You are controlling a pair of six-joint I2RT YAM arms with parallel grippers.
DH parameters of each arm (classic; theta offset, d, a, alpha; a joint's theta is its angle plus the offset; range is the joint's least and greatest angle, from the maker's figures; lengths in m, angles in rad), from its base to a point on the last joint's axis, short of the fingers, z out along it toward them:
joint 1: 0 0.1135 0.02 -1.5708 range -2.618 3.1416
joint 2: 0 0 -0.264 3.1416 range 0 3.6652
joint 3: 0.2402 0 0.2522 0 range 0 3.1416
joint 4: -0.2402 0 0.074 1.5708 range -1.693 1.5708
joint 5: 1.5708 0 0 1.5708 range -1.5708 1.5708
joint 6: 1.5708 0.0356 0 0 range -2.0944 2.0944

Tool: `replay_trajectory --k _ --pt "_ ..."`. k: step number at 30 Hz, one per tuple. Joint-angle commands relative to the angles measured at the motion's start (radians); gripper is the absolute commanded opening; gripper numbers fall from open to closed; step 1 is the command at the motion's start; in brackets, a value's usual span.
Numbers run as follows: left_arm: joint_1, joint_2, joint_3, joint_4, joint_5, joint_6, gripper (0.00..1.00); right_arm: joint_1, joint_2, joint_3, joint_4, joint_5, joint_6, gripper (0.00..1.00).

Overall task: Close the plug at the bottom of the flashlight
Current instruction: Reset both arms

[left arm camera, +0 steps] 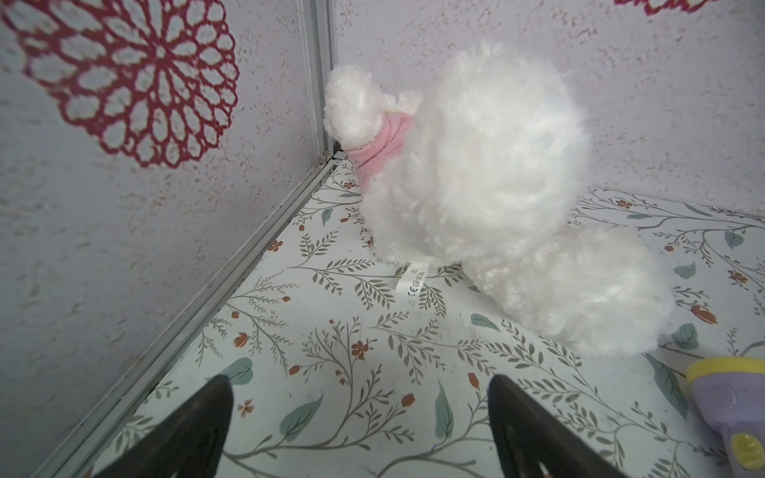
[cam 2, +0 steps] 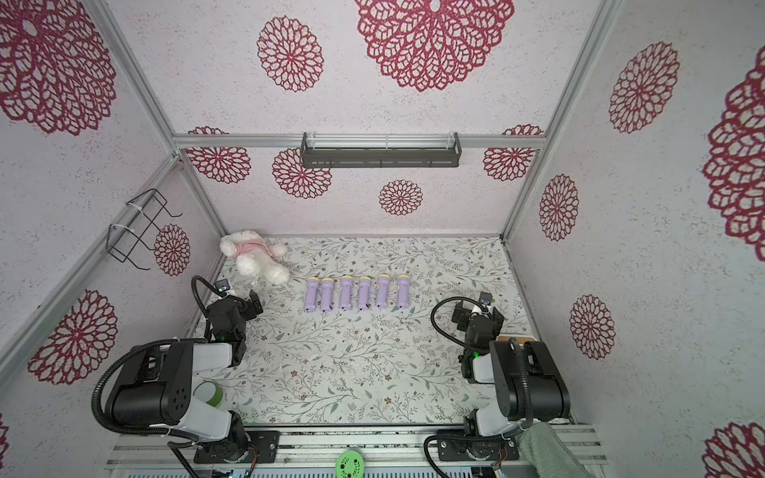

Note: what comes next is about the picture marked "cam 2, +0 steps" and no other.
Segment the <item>purple flashlight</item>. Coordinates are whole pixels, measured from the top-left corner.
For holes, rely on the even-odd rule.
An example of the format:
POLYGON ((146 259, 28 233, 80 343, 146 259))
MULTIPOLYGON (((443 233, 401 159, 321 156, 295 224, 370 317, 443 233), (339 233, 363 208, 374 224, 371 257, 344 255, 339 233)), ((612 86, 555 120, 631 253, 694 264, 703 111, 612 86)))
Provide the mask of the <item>purple flashlight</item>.
POLYGON ((388 308, 388 293, 390 293, 390 276, 382 274, 378 278, 376 305, 380 310, 388 308))
POLYGON ((323 313, 330 313, 334 310, 335 281, 332 278, 325 278, 321 282, 321 310, 323 313))
POLYGON ((311 277, 307 280, 306 297, 304 302, 304 310, 306 313, 313 313, 316 311, 318 303, 318 292, 320 288, 320 280, 316 277, 311 277))
POLYGON ((360 311, 369 310, 371 307, 372 279, 361 277, 358 290, 358 308, 360 311))
POLYGON ((340 294, 340 308, 343 311, 348 311, 353 308, 353 289, 354 278, 352 276, 343 276, 340 281, 341 294, 340 294))
POLYGON ((404 310, 410 306, 410 276, 398 277, 398 292, 396 292, 396 306, 404 310))

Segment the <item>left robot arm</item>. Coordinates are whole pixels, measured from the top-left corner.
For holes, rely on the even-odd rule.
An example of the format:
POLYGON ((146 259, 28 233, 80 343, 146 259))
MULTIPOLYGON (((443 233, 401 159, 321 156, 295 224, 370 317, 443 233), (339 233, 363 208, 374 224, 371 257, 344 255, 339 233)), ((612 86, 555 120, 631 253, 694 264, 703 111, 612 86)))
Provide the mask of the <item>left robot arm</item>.
POLYGON ((263 312, 258 294, 234 295, 226 282, 191 280, 193 296, 205 286, 217 296, 196 304, 205 320, 197 339, 164 339, 131 348, 97 381, 91 412, 95 421, 117 434, 160 435, 182 465, 183 448, 194 447, 212 463, 256 460, 258 451, 233 410, 222 410, 195 395, 198 372, 235 368, 247 352, 247 324, 263 312))

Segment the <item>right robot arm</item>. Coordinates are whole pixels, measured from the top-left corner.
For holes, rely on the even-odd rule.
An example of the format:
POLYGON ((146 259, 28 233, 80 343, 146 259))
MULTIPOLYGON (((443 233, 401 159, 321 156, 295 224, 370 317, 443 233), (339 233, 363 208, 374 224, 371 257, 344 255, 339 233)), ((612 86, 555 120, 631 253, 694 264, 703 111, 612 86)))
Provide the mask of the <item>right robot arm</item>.
POLYGON ((430 455, 434 442, 442 461, 496 460, 501 465, 519 458, 520 435, 533 424, 570 414, 570 394, 547 345, 533 338, 502 339, 504 322, 489 293, 477 300, 446 298, 430 311, 434 330, 462 348, 463 378, 495 390, 490 404, 464 418, 462 432, 438 432, 424 440, 424 458, 438 477, 447 473, 430 455))

